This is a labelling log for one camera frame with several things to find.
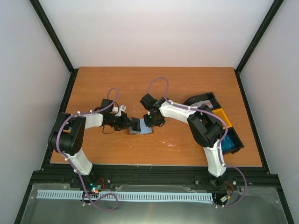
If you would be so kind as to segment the black credit card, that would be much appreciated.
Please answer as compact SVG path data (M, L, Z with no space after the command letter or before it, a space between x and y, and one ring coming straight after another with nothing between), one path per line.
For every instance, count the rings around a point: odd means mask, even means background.
M140 132L140 119L139 118L132 118L131 119L131 127L133 131Z

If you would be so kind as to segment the brown leather card holder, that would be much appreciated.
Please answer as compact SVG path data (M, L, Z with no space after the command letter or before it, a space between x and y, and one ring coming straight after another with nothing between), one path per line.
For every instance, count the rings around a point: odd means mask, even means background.
M129 134L150 134L153 133L153 128L152 127L147 127L145 125L144 119L140 119L140 131L134 131L132 127L129 128L128 131Z

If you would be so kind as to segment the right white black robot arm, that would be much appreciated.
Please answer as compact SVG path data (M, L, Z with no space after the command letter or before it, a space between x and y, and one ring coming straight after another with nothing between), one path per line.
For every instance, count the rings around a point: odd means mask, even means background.
M227 134L223 131L222 119L207 105L200 107L175 103L167 98L154 99L150 94L142 97L140 103L148 111L143 116L147 127L162 126L166 118L188 124L196 143L203 147L210 174L210 184L218 189L228 178L221 142Z

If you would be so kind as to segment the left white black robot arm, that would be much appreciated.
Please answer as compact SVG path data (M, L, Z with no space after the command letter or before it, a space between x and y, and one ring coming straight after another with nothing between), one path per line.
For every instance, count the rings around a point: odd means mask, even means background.
M125 113L124 105L114 106L114 102L104 98L100 107L87 113L61 112L48 138L48 146L63 155L73 167L74 172L81 174L81 183L87 188L96 185L97 176L92 173L93 164L87 159L82 145L86 129L101 126L110 126L115 131L132 128L140 131L140 121L129 118Z

